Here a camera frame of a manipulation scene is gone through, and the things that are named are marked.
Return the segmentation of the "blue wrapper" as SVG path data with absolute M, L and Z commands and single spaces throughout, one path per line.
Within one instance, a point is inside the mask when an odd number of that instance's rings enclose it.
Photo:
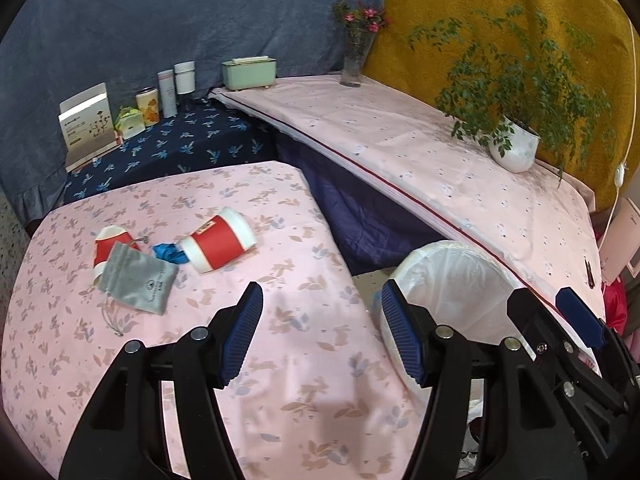
M 156 244 L 152 247 L 153 255 L 160 260 L 172 264 L 186 264 L 190 260 L 177 244 Z

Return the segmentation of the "grey drawstring pouch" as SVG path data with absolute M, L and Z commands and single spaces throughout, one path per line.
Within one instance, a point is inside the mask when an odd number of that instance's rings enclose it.
M 98 281 L 98 289 L 134 310 L 162 315 L 178 266 L 116 242 Z

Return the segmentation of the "white lined trash bin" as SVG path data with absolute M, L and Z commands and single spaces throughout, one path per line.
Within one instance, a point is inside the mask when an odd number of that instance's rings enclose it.
M 428 244 L 410 252 L 390 278 L 410 304 L 466 339 L 498 344 L 522 336 L 506 314 L 506 300 L 521 283 L 480 248 L 452 240 Z

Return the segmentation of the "pink white appliance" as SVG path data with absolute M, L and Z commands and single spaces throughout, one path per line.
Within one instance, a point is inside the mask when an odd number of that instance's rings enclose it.
M 613 220 L 602 236 L 599 247 L 602 281 L 611 285 L 624 269 L 636 278 L 639 275 L 640 217 L 638 206 L 625 197 Z

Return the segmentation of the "pink bird print tablecloth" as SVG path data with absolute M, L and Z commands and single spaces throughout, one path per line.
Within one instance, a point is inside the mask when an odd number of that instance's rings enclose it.
M 336 75 L 280 78 L 213 97 L 326 156 L 444 237 L 484 249 L 548 306 L 570 287 L 605 317 L 590 207 L 572 181 L 539 164 L 512 174 L 486 148 L 453 138 L 440 110 L 370 78 L 359 88 Z

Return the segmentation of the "pink rabbit print tablecloth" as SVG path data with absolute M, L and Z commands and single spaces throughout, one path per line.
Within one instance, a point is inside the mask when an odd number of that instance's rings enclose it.
M 242 219 L 220 269 L 178 266 L 135 300 L 102 287 L 111 242 L 144 254 Z M 171 344 L 264 294 L 239 372 L 217 394 L 251 479 L 399 479 L 420 420 L 303 174 L 282 162 L 176 174 L 58 208 L 30 241 L 6 316 L 2 400 L 35 459 L 58 474 L 80 415 L 127 341 Z

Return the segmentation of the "white ribbed plant pot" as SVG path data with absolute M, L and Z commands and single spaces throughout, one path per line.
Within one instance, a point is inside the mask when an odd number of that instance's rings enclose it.
M 489 153 L 505 170 L 521 174 L 533 167 L 539 142 L 537 133 L 505 117 L 489 143 Z

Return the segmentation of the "navy floral tablecloth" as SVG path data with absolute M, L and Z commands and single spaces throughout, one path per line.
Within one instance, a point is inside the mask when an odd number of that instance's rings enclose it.
M 172 174 L 277 158 L 275 128 L 221 102 L 199 100 L 71 172 L 63 203 Z

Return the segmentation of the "small green white box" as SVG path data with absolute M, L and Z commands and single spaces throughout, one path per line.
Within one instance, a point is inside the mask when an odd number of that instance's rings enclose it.
M 142 133 L 146 128 L 140 110 L 132 106 L 122 106 L 116 118 L 115 129 L 122 137 L 128 140 Z

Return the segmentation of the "green potted plant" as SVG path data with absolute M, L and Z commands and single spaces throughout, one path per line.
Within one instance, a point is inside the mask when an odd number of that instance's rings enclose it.
M 410 47 L 424 42 L 438 52 L 460 50 L 435 98 L 452 121 L 453 138 L 489 148 L 506 117 L 537 133 L 560 171 L 584 166 L 593 142 L 614 151 L 611 101 L 578 73 L 596 40 L 570 22 L 560 26 L 563 37 L 555 39 L 544 12 L 515 3 L 500 14 L 475 9 L 411 29 Z

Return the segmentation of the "white open gift box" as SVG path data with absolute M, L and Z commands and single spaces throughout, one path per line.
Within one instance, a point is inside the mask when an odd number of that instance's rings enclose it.
M 122 144 L 114 127 L 104 82 L 63 101 L 58 122 L 67 148 L 67 172 L 85 166 Z

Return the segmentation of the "orange print can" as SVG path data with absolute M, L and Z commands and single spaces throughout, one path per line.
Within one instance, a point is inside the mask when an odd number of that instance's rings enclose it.
M 149 87 L 136 94 L 137 108 L 140 110 L 144 124 L 154 126 L 160 121 L 160 104 L 158 104 L 157 88 Z

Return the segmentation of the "tall white bottle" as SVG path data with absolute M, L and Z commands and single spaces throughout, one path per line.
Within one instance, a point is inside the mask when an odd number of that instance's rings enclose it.
M 162 103 L 165 118 L 175 117 L 178 113 L 175 76 L 173 70 L 162 70 L 157 73 L 158 94 Z

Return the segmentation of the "mint green tissue box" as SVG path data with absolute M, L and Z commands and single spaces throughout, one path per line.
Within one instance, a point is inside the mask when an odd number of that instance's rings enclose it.
M 232 58 L 221 64 L 224 86 L 232 91 L 270 87 L 277 77 L 277 60 L 267 55 Z

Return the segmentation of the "white jar container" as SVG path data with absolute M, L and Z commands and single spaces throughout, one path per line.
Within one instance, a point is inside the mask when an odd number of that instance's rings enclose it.
M 174 65 L 175 85 L 179 96 L 195 91 L 195 62 L 181 62 Z

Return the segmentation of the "glass vase pink flowers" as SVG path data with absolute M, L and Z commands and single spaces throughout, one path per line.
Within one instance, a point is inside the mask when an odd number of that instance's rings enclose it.
M 340 84 L 359 88 L 364 62 L 376 35 L 388 25 L 385 11 L 347 0 L 336 0 L 332 8 L 334 20 L 344 32 L 344 63 Z

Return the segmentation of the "blue backdrop cloth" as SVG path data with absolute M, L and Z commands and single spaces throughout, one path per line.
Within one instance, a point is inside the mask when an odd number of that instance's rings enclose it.
M 243 56 L 272 56 L 281 77 L 336 70 L 334 1 L 26 0 L 1 41 L 1 188 L 17 217 L 40 219 L 61 196 L 63 101 L 105 84 L 119 108 L 180 62 L 194 63 L 198 91 Z

